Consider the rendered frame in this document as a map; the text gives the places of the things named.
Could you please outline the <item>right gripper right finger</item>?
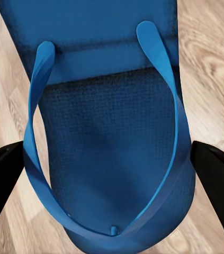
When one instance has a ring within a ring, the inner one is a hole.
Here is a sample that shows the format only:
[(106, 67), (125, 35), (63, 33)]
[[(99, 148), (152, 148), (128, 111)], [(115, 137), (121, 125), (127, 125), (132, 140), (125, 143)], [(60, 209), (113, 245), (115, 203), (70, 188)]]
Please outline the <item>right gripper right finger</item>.
[(190, 161), (224, 228), (224, 151), (193, 141)]

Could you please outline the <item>sandal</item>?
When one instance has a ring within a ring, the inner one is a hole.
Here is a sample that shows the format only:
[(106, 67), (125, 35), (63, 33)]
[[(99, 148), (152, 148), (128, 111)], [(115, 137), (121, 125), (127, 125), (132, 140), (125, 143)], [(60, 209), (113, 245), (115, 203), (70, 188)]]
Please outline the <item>sandal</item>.
[(85, 254), (138, 254), (164, 240), (196, 181), (177, 0), (0, 0), (0, 14), (31, 83), (23, 161), (41, 203)]

